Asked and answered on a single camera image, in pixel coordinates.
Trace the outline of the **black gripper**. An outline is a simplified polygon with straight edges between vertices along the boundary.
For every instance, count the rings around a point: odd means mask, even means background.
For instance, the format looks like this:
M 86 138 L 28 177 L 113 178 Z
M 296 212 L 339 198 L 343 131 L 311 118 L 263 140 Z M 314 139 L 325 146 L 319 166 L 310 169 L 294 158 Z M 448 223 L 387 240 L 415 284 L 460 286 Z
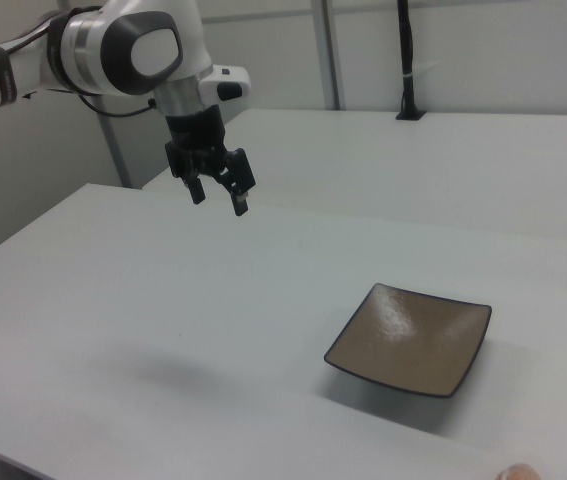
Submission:
M 199 205 L 206 199 L 198 177 L 205 175 L 226 189 L 235 215 L 244 215 L 255 178 L 242 148 L 227 151 L 220 108 L 209 107 L 186 116 L 167 116 L 165 120 L 171 135 L 165 149 L 172 176 L 185 180 L 193 203 Z

